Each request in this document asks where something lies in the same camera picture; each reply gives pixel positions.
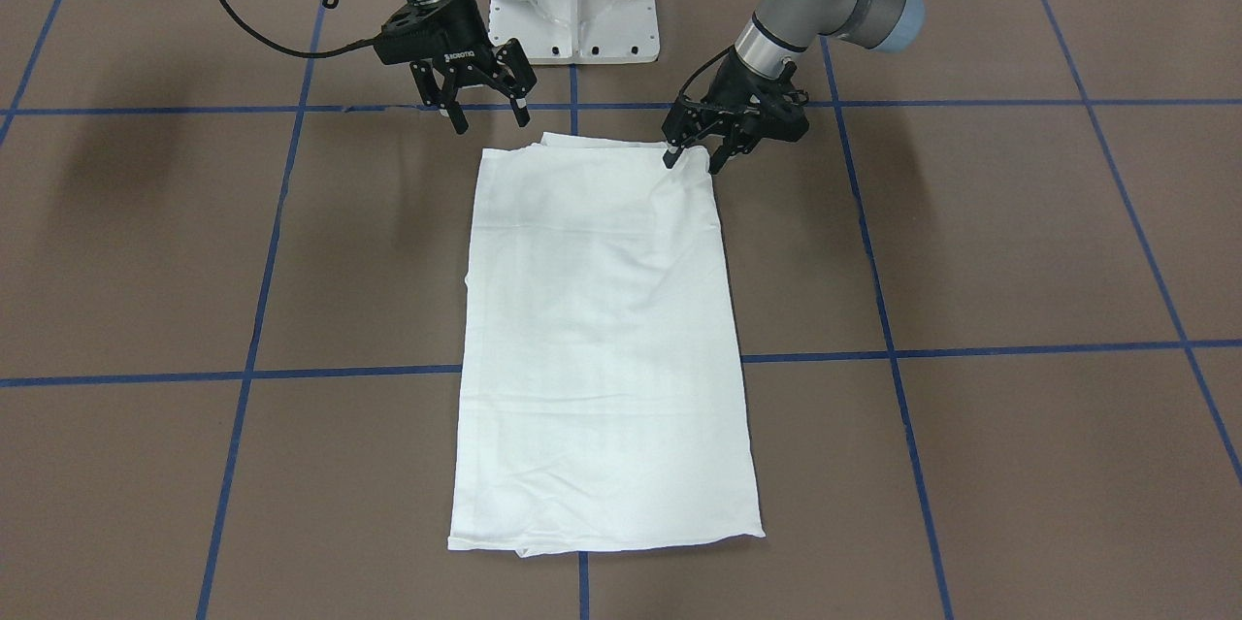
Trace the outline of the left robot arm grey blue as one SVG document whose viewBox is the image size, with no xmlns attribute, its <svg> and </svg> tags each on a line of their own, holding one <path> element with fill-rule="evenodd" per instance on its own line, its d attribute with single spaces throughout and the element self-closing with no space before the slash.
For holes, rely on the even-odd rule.
<svg viewBox="0 0 1242 620">
<path fill-rule="evenodd" d="M 818 39 L 872 52 L 900 52 L 927 22 L 924 0 L 760 0 L 737 40 L 709 60 L 702 97 L 679 89 L 664 133 L 664 166 L 715 137 L 708 171 L 750 154 L 763 140 L 799 142 L 809 130 L 807 94 L 794 86 L 799 58 Z"/>
</svg>

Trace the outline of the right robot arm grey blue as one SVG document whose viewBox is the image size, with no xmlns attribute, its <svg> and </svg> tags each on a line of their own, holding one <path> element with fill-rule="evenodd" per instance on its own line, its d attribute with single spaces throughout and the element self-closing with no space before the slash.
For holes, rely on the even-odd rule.
<svg viewBox="0 0 1242 620">
<path fill-rule="evenodd" d="M 491 37 L 477 0 L 405 0 L 359 46 L 386 66 L 409 66 L 421 103 L 447 116 L 458 134 L 469 129 L 460 93 L 476 86 L 508 99 L 515 125 L 532 121 L 527 98 L 537 73 L 518 40 Z"/>
</svg>

